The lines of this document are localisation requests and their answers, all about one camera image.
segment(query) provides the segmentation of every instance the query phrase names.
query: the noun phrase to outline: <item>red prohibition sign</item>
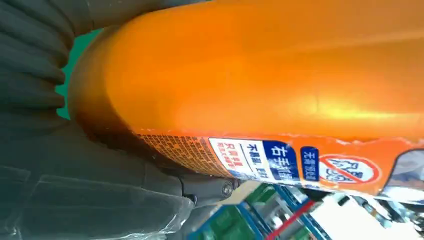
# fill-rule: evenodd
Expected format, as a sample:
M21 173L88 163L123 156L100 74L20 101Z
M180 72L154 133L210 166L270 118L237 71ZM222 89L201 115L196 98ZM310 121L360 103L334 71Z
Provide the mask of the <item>red prohibition sign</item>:
M331 164L329 162L329 159L345 159L345 160L352 160L355 162L363 163L367 167L372 169L372 177L368 180L362 180L357 176L352 175L351 173L347 172L346 170L337 168L335 165ZM339 154L328 154L328 155L322 155L319 157L319 162L324 164L327 168L336 171L338 174L343 175L346 178L352 179L352 182L341 182L342 184L367 184L374 182L380 177L380 169L369 159L364 157L358 157L358 156L347 156L347 155L339 155ZM321 179L325 181L329 181L325 179L324 177L320 176Z

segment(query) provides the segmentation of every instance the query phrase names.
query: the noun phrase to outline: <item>orange plastic bottle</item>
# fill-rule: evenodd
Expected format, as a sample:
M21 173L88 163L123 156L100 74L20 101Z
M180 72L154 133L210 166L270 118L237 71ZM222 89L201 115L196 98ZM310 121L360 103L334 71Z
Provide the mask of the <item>orange plastic bottle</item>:
M110 145L205 174L422 191L423 9L216 0L145 14L86 51L72 114Z

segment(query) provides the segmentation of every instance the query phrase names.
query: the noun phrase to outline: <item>plastic wrap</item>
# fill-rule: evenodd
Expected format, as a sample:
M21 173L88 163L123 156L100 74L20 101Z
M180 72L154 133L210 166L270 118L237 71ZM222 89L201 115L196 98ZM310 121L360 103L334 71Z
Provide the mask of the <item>plastic wrap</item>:
M130 185L0 167L0 238L160 239L178 231L193 203Z

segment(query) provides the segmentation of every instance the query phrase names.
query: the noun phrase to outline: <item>red stripe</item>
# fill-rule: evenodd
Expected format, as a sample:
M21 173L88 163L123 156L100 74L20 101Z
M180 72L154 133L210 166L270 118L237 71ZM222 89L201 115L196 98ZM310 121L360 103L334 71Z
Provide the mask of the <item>red stripe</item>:
M364 183L364 181L362 181L360 178L357 178L356 176L350 174L349 172L338 169L336 166L334 166L333 164L328 162L328 160L326 158L321 159L321 163L325 164L329 169L338 172L339 174L345 176L346 178L350 178L350 179L352 179L352 180L354 180L354 181L356 181L357 183L360 183L360 184Z

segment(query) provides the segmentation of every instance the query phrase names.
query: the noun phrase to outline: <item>blue label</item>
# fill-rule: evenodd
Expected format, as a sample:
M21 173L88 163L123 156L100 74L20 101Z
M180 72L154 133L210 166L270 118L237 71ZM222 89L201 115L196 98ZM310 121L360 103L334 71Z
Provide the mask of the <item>blue label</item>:
M295 150L281 141L263 141L269 169L275 180L299 180Z
M320 153L313 146L304 146L300 149L302 159L303 178L307 181L318 182L320 180Z

